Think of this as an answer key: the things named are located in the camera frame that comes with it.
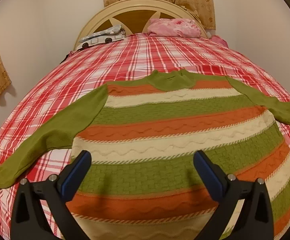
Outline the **pink folded blanket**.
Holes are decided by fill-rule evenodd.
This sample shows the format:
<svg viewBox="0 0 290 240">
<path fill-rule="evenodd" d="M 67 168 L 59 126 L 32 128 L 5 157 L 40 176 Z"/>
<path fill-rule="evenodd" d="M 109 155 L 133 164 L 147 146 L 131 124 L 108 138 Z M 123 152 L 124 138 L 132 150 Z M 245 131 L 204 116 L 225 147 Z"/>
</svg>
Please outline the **pink folded blanket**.
<svg viewBox="0 0 290 240">
<path fill-rule="evenodd" d="M 195 21 L 186 18 L 155 18 L 147 28 L 149 36 L 200 38 L 201 29 Z"/>
</svg>

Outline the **cream wooden headboard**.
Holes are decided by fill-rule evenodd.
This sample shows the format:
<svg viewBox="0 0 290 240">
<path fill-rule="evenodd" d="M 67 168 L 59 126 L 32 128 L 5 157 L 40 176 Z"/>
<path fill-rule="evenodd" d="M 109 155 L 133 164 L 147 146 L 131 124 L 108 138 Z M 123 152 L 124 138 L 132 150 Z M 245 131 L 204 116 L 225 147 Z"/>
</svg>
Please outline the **cream wooden headboard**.
<svg viewBox="0 0 290 240">
<path fill-rule="evenodd" d="M 198 19 L 186 9 L 164 0 L 122 0 L 115 2 L 95 14 L 82 28 L 74 48 L 79 40 L 97 31 L 120 24 L 126 35 L 146 33 L 150 20 L 154 18 L 187 18 L 195 21 L 201 30 L 201 36 L 207 33 Z"/>
</svg>

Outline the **grey white patterned pillow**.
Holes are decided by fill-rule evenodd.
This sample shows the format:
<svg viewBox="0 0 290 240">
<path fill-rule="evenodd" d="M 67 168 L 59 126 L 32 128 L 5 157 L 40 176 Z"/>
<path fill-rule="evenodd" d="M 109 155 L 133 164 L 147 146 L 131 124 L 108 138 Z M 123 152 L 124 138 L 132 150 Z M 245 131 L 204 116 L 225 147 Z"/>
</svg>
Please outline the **grey white patterned pillow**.
<svg viewBox="0 0 290 240">
<path fill-rule="evenodd" d="M 119 24 L 80 38 L 75 50 L 82 50 L 85 48 L 116 42 L 123 39 L 125 39 L 125 30 Z"/>
</svg>

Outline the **green orange cream striped sweater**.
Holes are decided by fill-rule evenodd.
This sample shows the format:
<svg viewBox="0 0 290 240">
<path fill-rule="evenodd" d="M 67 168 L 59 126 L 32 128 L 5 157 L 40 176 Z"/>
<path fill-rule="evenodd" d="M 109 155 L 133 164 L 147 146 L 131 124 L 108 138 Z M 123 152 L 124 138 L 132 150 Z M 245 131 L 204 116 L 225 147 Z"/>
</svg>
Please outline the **green orange cream striped sweater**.
<svg viewBox="0 0 290 240">
<path fill-rule="evenodd" d="M 152 72 L 91 90 L 0 159 L 0 190 L 43 154 L 82 150 L 92 166 L 69 202 L 90 239 L 193 239 L 211 218 L 195 151 L 226 173 L 268 188 L 279 239 L 290 226 L 290 102 L 227 76 Z"/>
</svg>

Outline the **red white plaid bed sheet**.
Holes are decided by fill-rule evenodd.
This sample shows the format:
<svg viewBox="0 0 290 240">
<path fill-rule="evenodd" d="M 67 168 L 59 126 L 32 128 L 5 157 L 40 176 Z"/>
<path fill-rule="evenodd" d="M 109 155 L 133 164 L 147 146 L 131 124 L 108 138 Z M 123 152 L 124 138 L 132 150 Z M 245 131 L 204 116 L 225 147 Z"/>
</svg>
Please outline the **red white plaid bed sheet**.
<svg viewBox="0 0 290 240">
<path fill-rule="evenodd" d="M 107 82 L 136 81 L 154 71 L 170 73 L 182 69 L 195 74 L 227 76 L 266 96 L 290 102 L 290 93 L 281 84 L 235 50 L 205 38 L 136 34 L 122 41 L 72 51 L 64 62 L 42 78 L 0 129 L 0 159 L 10 156 L 8 148 L 11 145 L 28 139 L 31 132 L 67 105 Z M 290 147 L 290 125 L 280 124 L 279 129 Z M 0 190 L 0 235 L 3 239 L 10 238 L 18 181 L 22 178 L 40 181 L 58 174 L 72 161 L 70 154 L 70 150 L 43 154 L 11 187 Z"/>
</svg>

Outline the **pink cloth at bedside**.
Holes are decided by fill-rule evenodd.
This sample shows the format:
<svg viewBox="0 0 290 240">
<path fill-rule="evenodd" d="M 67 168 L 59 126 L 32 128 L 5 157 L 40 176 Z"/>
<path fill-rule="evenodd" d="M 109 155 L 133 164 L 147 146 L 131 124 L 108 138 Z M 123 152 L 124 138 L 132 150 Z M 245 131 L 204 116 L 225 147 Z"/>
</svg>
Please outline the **pink cloth at bedside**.
<svg viewBox="0 0 290 240">
<path fill-rule="evenodd" d="M 222 45 L 223 47 L 228 48 L 228 43 L 223 38 L 221 38 L 218 35 L 212 35 L 210 37 L 210 40 L 213 41 L 213 42 L 215 42 L 215 43 L 217 43 L 217 44 Z"/>
</svg>

